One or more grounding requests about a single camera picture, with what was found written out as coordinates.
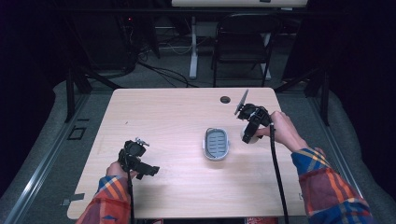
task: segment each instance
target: metal blade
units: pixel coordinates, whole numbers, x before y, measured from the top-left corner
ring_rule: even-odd
[[[236,107],[235,113],[233,113],[234,115],[236,115],[238,113],[238,111],[242,108],[242,106],[244,106],[247,96],[248,96],[248,89],[245,91],[245,94],[244,94],[244,96],[242,96],[242,99],[239,102],[239,105]]]

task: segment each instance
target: person's left hand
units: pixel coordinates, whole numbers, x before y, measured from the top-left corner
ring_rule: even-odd
[[[120,175],[122,177],[128,178],[128,175],[125,171],[122,170],[122,167],[118,161],[114,161],[107,167],[106,175]],[[131,178],[134,178],[138,175],[138,172],[131,171]]]

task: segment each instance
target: desk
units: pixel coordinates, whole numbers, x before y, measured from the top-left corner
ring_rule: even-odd
[[[260,2],[260,0],[172,0],[173,7],[305,7],[307,0],[272,0],[269,3]],[[196,20],[191,20],[191,65],[190,78],[197,77],[198,53],[196,42]],[[266,64],[261,64],[264,71]]]
[[[127,140],[149,143],[142,162],[160,166],[155,176],[134,179],[135,218],[283,216],[269,138],[242,142],[248,123],[236,109],[245,88],[119,89],[114,91],[67,215],[78,218],[97,190],[107,166]],[[222,96],[231,98],[224,104]],[[280,110],[275,93],[250,88],[246,103]],[[207,128],[226,130],[230,151],[222,161],[204,155]],[[276,144],[285,197],[291,216],[303,216],[297,171],[290,152]]]

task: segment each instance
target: cuff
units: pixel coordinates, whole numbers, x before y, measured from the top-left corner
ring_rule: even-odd
[[[101,192],[111,195],[112,198],[122,198],[128,193],[128,179],[119,175],[107,175],[99,180],[96,194]]]
[[[291,158],[297,167],[298,175],[304,175],[325,167],[331,168],[320,148],[303,148],[291,153]]]

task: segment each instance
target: person's hand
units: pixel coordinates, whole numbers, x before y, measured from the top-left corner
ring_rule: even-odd
[[[128,178],[128,174],[122,170],[122,167],[118,161],[114,161],[109,167],[107,167],[106,175],[120,175],[122,177]],[[131,172],[131,178],[134,178],[136,175],[138,175],[138,172]]]
[[[300,150],[302,148],[308,148],[308,144],[305,140],[297,133],[294,124],[291,122],[289,116],[283,112],[275,111],[271,114],[271,120],[274,123],[275,140],[285,145],[291,152]],[[256,136],[270,135],[270,127],[258,129],[255,133]]]

